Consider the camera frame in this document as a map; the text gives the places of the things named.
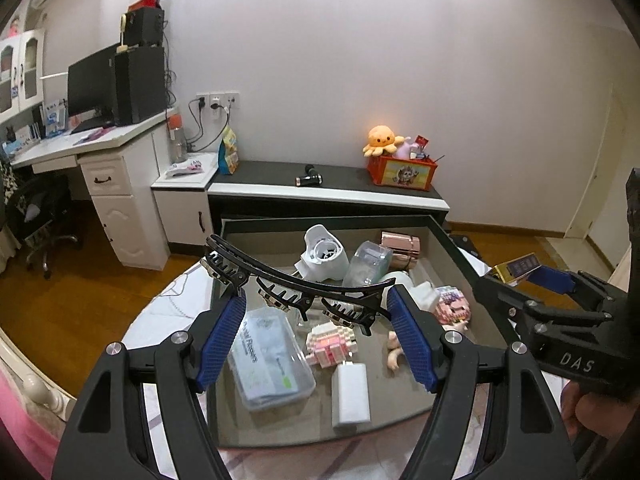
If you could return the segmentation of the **person's right hand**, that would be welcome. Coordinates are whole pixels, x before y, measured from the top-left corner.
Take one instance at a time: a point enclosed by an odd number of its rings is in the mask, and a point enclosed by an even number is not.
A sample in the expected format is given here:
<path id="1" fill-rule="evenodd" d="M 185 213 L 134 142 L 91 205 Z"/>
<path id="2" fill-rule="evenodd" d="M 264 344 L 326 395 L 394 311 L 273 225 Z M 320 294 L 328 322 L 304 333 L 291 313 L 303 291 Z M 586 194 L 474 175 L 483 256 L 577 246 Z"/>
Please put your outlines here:
<path id="1" fill-rule="evenodd" d="M 571 439 L 585 429 L 610 441 L 617 441 L 626 431 L 638 407 L 639 396 L 621 401 L 595 392 L 582 392 L 576 382 L 569 382 L 561 394 L 562 421 Z"/>

